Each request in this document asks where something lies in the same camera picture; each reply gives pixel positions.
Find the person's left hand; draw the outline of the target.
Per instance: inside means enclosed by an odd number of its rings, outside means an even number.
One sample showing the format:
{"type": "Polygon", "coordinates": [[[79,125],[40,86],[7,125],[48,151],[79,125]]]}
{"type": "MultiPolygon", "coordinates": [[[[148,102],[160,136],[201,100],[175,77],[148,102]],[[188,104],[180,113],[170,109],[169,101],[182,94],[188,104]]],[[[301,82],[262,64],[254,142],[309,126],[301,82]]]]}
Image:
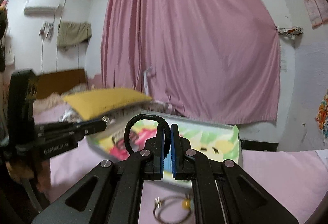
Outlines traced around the person's left hand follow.
{"type": "MultiPolygon", "coordinates": [[[[6,162],[6,168],[13,180],[20,182],[21,179],[32,179],[34,177],[34,172],[31,168],[22,164],[11,164],[6,162]]],[[[49,161],[42,161],[40,167],[37,171],[37,179],[40,185],[50,185],[51,184],[51,173],[50,173],[50,163],[49,161]]]]}

